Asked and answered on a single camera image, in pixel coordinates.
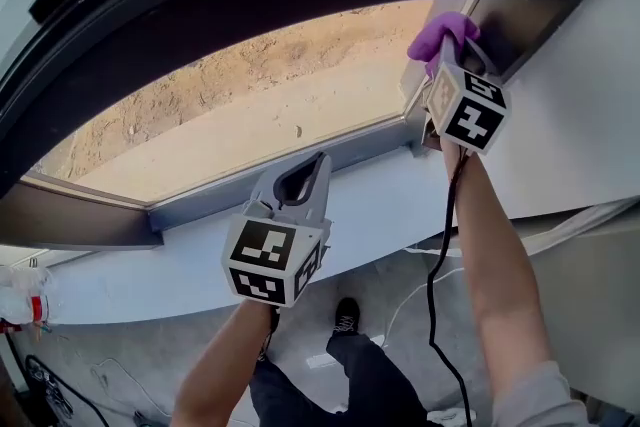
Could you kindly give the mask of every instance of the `dirt ground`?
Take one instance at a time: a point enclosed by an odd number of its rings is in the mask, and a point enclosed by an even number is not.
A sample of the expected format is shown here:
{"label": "dirt ground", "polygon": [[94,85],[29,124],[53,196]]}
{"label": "dirt ground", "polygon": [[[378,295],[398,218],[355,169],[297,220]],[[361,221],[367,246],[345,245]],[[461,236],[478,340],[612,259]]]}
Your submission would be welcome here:
{"label": "dirt ground", "polygon": [[355,9],[215,52],[105,110],[61,142],[34,170],[73,182],[235,98],[343,63],[404,55],[430,7],[431,0],[415,0]]}

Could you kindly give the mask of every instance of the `purple glove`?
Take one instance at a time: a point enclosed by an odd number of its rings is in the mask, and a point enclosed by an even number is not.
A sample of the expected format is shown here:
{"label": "purple glove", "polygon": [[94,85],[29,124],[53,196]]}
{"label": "purple glove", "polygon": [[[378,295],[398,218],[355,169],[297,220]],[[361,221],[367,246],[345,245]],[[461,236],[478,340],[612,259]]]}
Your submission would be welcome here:
{"label": "purple glove", "polygon": [[410,59],[427,63],[425,69],[434,77],[440,64],[440,44],[445,34],[450,33],[456,42],[456,55],[464,45],[465,38],[477,40],[480,29],[471,18],[456,11],[442,13],[431,20],[409,45],[407,55]]}

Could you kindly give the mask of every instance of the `sleeve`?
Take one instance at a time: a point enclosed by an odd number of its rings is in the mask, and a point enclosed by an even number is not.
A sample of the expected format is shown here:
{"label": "sleeve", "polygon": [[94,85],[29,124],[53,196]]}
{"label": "sleeve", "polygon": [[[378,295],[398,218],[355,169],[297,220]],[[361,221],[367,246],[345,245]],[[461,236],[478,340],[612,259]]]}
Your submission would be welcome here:
{"label": "sleeve", "polygon": [[493,405],[495,427],[586,426],[587,410],[572,400],[555,361],[540,364]]}

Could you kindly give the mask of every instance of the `gray floor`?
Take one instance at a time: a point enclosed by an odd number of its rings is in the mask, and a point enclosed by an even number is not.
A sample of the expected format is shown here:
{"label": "gray floor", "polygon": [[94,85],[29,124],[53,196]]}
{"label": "gray floor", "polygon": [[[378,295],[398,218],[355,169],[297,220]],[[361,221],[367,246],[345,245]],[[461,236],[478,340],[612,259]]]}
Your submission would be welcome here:
{"label": "gray floor", "polygon": [[[338,300],[347,295],[355,297],[362,309],[361,331],[372,338],[383,335],[402,300],[426,282],[427,271],[434,261],[432,256],[401,251],[310,285],[295,308],[283,311],[271,344],[272,360],[321,407],[333,411],[346,405],[347,378],[340,365],[328,360],[325,354]],[[449,259],[441,274],[458,265],[459,261]],[[478,413],[476,425],[489,425],[488,382],[464,274],[453,274],[436,284],[435,298],[436,340],[467,383],[472,407]],[[100,367],[95,365],[106,358],[115,358],[165,412],[171,412],[181,380],[231,311],[232,308],[223,308],[130,324],[61,326],[51,334],[44,334],[40,341],[36,341],[34,331],[16,335],[15,341],[21,354],[36,354],[96,402],[110,425],[133,425],[130,417],[135,409],[152,419],[167,421],[114,361]],[[427,409],[459,404],[458,384],[429,348],[428,330],[426,289],[422,289],[402,308],[387,340],[386,352],[414,384]],[[65,396],[75,409],[70,425],[99,425],[86,406],[73,400],[69,393]],[[232,426],[258,425],[248,394],[245,393],[232,418],[236,420],[230,423]]]}

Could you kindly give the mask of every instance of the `leg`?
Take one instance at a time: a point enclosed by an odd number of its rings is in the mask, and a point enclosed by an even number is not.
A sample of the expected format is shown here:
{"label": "leg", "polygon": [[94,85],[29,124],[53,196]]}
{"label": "leg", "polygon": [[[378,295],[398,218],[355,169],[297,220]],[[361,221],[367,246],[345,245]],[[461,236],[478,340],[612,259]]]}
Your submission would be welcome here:
{"label": "leg", "polygon": [[333,417],[311,402],[268,359],[257,362],[249,390],[260,427],[315,427],[327,425]]}
{"label": "leg", "polygon": [[332,336],[327,352],[349,378],[348,417],[363,425],[426,425],[427,413],[413,386],[367,336]]}

